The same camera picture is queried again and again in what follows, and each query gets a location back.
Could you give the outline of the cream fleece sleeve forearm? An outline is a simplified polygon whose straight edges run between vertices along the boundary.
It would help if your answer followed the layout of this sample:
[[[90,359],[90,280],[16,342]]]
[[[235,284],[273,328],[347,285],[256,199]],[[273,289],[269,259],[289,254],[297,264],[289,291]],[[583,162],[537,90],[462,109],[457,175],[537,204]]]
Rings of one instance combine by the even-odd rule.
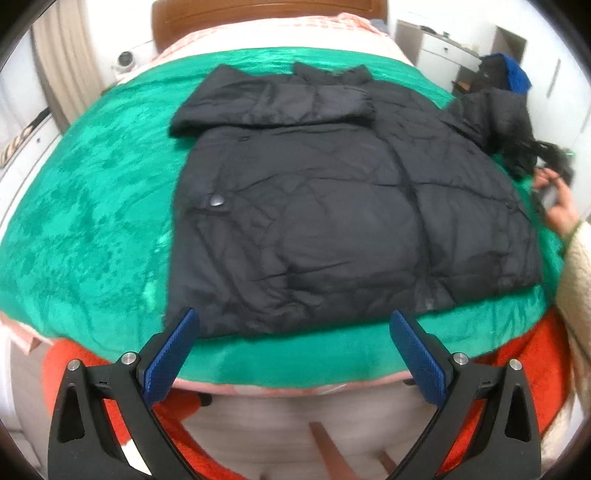
[[[590,224],[586,221],[565,242],[556,304],[584,365],[590,366]]]

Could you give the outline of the person's right hand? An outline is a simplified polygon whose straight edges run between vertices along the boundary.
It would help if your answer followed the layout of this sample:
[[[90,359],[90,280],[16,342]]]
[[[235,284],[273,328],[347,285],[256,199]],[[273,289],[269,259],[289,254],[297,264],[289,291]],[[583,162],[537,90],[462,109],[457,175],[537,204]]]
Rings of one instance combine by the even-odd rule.
[[[556,189],[556,200],[546,211],[545,222],[556,235],[565,240],[581,220],[571,188],[557,172],[548,168],[536,169],[533,186],[537,190],[547,186]]]

